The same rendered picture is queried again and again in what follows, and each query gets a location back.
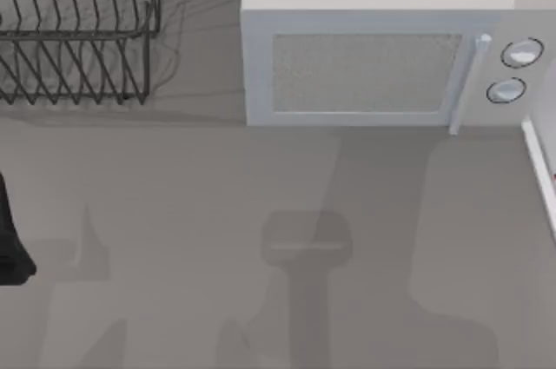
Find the microwave oven door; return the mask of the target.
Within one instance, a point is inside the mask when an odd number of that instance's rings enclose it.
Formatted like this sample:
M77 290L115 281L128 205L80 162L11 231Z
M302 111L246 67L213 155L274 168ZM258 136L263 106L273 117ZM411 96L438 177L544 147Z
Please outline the microwave oven door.
M445 126L494 10L244 10L256 126Z

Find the small microwave knob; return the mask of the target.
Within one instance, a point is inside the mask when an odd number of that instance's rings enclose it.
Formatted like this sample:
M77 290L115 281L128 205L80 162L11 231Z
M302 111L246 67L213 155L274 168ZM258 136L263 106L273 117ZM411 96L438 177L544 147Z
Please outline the small microwave knob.
M527 90L526 83L517 77L492 83L486 90L486 98L493 104L509 104L519 100Z

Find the large microwave knob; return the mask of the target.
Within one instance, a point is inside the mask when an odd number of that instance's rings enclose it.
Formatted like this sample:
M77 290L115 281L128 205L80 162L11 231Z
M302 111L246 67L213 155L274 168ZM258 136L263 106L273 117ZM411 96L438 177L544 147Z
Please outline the large microwave knob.
M509 43L501 52L500 58L505 66L521 69L536 63L543 55L544 44L536 38L527 38Z

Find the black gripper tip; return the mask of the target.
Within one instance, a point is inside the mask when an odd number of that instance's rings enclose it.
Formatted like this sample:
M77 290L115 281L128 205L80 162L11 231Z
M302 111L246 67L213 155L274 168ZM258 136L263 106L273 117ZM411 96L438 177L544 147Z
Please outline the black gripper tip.
M5 179L0 172L0 287L22 286L36 270L36 263L17 233Z

